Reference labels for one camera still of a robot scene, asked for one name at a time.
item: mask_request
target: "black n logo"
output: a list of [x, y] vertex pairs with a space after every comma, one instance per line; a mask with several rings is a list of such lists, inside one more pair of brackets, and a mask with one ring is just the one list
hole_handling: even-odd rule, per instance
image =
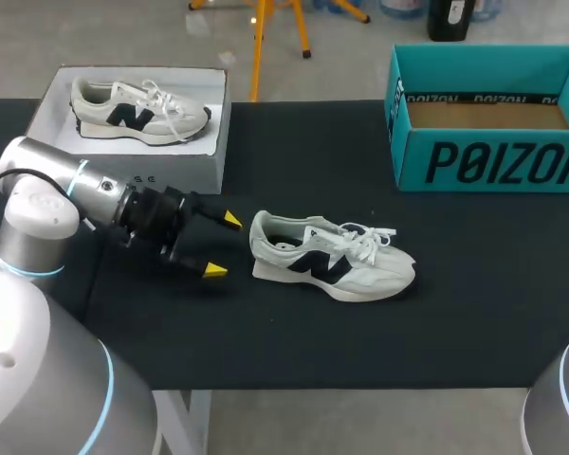
[[107, 122], [110, 125], [119, 126], [122, 121], [127, 126], [133, 130], [141, 131], [145, 128], [145, 125], [152, 119], [154, 113], [149, 109], [143, 109], [139, 117], [135, 110], [133, 104], [122, 103], [114, 108], [110, 117], [107, 118]]
[[331, 256], [324, 251], [308, 251], [300, 259], [291, 264], [288, 269], [294, 272], [307, 272], [311, 270], [312, 276], [328, 284], [335, 284], [341, 277], [352, 270], [352, 266], [345, 256], [329, 268]]

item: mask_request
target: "metal cylinder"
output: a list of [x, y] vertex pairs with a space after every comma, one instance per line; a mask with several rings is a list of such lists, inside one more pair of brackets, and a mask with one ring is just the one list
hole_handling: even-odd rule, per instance
[[[50, 176], [87, 210], [91, 220], [103, 225], [118, 218], [131, 192], [126, 178], [29, 137], [17, 137], [2, 153], [0, 173], [15, 168], [34, 169]], [[19, 178], [8, 175], [1, 179], [0, 191], [9, 195]]]
[[67, 198], [44, 180], [24, 175], [5, 208], [0, 264], [47, 291], [64, 268], [64, 252], [79, 223], [80, 214]]
[[33, 284], [0, 271], [0, 455], [169, 455], [147, 385]]
[[569, 344], [527, 395], [521, 434], [527, 455], [569, 455]]

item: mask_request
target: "tripod leg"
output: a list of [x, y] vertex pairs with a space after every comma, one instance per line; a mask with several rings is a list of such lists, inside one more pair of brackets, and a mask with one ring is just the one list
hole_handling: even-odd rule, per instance
[[206, 0], [192, 0], [192, 2], [190, 2], [188, 4], [188, 9], [190, 11], [194, 11], [195, 9], [201, 9], [202, 6], [205, 4]]
[[295, 11], [295, 19], [297, 19], [297, 28], [300, 31], [300, 39], [302, 41], [302, 55], [305, 59], [312, 57], [310, 44], [307, 41], [307, 30], [305, 29], [305, 20], [303, 19], [302, 0], [293, 0], [293, 10]]
[[255, 64], [253, 65], [253, 80], [250, 87], [250, 100], [259, 99], [259, 77], [262, 67], [262, 44], [264, 43], [264, 24], [266, 20], [266, 1], [259, 0], [257, 4], [257, 26], [255, 28]]
[[349, 12], [354, 17], [360, 20], [363, 24], [369, 24], [371, 22], [371, 17], [369, 14], [365, 14], [362, 10], [350, 5], [346, 0], [331, 0], [335, 5]]

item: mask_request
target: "white sneaker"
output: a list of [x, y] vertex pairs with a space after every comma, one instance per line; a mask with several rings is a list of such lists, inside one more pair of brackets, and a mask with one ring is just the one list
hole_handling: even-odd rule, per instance
[[135, 87], [78, 78], [71, 105], [82, 137], [133, 137], [148, 145], [188, 142], [211, 119], [208, 107], [160, 90], [153, 81]]
[[415, 278], [415, 260], [390, 246], [392, 235], [393, 229], [337, 226], [321, 216], [295, 220], [262, 210], [250, 228], [253, 276], [308, 282], [336, 300], [386, 299]]

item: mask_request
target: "shoe sole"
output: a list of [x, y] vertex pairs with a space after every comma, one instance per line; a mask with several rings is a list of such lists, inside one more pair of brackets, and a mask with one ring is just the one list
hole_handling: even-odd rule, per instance
[[331, 284], [317, 280], [311, 275], [305, 273], [292, 272], [291, 270], [288, 270], [286, 268], [280, 268], [277, 267], [276, 265], [266, 264], [263, 261], [257, 261], [257, 260], [255, 260], [255, 266], [253, 266], [253, 277], [258, 278], [260, 280], [269, 280], [271, 282], [305, 282], [308, 284], [313, 284], [322, 289], [324, 292], [326, 292], [329, 296], [331, 296], [335, 300], [350, 301], [350, 302], [364, 302], [364, 301], [388, 299], [389, 297], [393, 297], [396, 294], [399, 294], [400, 292], [409, 288], [409, 286], [407, 286], [403, 289], [399, 289], [394, 292], [389, 292], [379, 295], [355, 294], [353, 292], [342, 291], [341, 289], [338, 289]]
[[206, 107], [205, 111], [207, 112], [207, 122], [204, 125], [202, 125], [202, 127], [187, 132], [185, 135], [181, 135], [185, 136], [183, 137], [185, 140], [179, 140], [177, 137], [175, 137], [175, 135], [166, 135], [166, 136], [148, 135], [147, 133], [143, 133], [142, 131], [134, 130], [132, 128], [127, 128], [126, 126], [97, 125], [95, 123], [81, 121], [78, 117], [76, 117], [76, 130], [78, 131], [81, 137], [84, 137], [86, 139], [131, 138], [131, 139], [140, 140], [141, 142], [151, 147], [162, 147], [166, 145], [175, 145], [175, 144], [187, 144], [188, 142], [200, 136], [200, 134], [209, 124], [209, 121], [211, 120], [211, 110], [209, 110], [209, 108]]

